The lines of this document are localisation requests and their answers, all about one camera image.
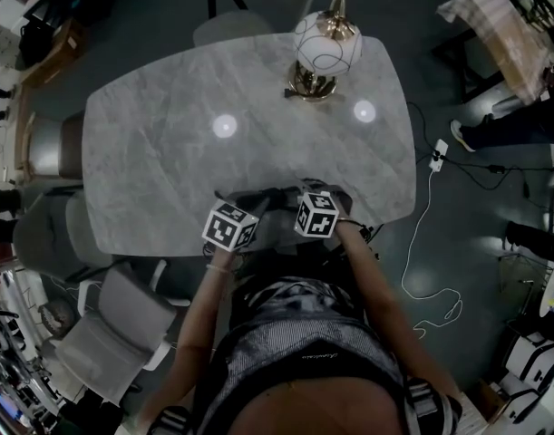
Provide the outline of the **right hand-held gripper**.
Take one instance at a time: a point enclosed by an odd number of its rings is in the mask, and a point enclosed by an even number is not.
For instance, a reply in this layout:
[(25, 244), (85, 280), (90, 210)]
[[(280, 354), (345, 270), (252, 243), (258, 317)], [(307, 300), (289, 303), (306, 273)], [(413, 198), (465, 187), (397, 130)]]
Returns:
[(306, 238), (330, 238), (341, 213), (353, 205), (351, 197), (338, 185), (305, 190), (299, 203), (294, 230)]

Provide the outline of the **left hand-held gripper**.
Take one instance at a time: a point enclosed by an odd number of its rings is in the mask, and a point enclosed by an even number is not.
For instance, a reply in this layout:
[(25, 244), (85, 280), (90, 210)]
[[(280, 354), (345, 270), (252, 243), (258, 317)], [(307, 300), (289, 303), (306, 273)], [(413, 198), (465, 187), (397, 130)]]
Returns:
[(218, 199), (209, 212), (202, 238), (228, 252), (246, 247), (252, 240), (259, 219)]

